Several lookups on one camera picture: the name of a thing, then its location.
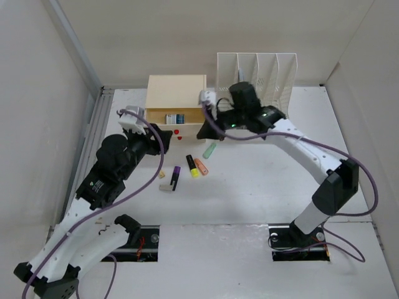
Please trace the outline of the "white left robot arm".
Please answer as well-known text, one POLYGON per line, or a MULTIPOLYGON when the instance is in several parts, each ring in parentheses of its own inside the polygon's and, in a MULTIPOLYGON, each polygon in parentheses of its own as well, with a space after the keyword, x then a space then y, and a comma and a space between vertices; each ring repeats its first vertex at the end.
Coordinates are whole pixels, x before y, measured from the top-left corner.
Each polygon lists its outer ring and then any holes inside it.
POLYGON ((16 266, 15 276, 39 298, 70 298, 96 263, 123 245, 136 245, 141 225, 129 215, 117 216, 104 230, 96 223, 123 203, 118 197, 125 190, 125 181, 146 155, 164 157, 172 135, 172 131, 152 123, 147 128, 133 126, 124 128, 121 135, 107 136, 66 215, 42 250, 16 266))

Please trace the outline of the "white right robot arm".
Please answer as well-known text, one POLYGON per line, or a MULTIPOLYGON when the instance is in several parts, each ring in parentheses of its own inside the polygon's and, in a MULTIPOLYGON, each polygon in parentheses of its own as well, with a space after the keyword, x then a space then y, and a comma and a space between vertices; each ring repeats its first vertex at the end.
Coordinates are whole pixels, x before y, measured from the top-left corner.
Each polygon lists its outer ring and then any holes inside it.
POLYGON ((338 211, 357 193, 359 165, 353 159, 338 159, 301 134, 278 108, 264 106, 249 82, 229 88, 233 105, 221 111, 216 93, 202 90, 199 104, 205 122, 197 139, 224 139, 226 131, 244 128, 266 143, 283 150, 306 169, 319 184, 311 202, 290 224, 293 244, 304 245, 313 231, 338 211))

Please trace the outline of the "grey setup guide booklet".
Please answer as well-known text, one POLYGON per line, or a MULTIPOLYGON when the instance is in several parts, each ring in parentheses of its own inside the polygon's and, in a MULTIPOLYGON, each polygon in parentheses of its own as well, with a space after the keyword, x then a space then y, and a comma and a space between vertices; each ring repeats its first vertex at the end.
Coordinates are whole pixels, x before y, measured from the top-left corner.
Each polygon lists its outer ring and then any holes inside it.
POLYGON ((242 68, 238 68, 238 82, 245 82, 244 71, 242 68))

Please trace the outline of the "blue gel jar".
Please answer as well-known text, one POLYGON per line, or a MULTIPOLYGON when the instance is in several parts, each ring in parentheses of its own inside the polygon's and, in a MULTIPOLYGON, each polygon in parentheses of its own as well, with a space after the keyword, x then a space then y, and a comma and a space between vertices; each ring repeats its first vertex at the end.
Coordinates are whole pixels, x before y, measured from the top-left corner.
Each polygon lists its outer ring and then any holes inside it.
POLYGON ((166 125, 182 125, 185 123, 184 114, 167 114, 165 115, 166 125))

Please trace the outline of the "beige wooden drawer cabinet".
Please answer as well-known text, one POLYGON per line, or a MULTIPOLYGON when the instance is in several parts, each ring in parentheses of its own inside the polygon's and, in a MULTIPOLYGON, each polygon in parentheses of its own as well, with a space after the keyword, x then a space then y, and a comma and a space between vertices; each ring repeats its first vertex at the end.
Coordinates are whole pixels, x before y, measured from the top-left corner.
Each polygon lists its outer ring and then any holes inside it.
POLYGON ((151 75, 148 79, 145 117, 162 130, 173 132, 176 141, 196 141, 204 123, 198 105, 200 91, 206 89, 206 75, 151 75), (184 114, 182 125, 166 125, 165 115, 184 114))

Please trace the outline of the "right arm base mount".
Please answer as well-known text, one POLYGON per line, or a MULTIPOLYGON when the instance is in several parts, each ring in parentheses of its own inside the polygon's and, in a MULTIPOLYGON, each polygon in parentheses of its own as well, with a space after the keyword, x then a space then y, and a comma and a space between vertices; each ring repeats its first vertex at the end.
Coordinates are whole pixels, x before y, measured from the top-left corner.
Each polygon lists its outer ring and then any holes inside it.
POLYGON ((292 232, 290 224, 269 224, 268 231, 267 243, 274 262, 330 261, 321 227, 309 235, 301 231, 292 232))

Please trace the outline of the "purple highlighter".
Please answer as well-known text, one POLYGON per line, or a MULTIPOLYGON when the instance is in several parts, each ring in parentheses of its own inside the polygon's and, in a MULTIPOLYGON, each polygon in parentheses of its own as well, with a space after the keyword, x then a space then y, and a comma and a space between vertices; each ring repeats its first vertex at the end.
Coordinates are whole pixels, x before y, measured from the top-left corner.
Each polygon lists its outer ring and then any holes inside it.
POLYGON ((172 187, 172 191, 176 190, 176 186, 177 186, 177 182, 178 182, 178 178, 180 176, 180 170, 181 167, 180 166, 175 166, 172 176, 171 176, 171 181, 170 181, 170 186, 172 187))

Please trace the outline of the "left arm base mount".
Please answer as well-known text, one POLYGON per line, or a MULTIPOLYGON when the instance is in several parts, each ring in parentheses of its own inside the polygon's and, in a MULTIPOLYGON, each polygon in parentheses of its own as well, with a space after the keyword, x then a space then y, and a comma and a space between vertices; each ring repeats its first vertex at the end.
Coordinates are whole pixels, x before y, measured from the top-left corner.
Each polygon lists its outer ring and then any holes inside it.
POLYGON ((160 226, 142 226, 137 236, 130 235, 125 245, 110 255, 117 262, 157 262, 160 242, 160 226))

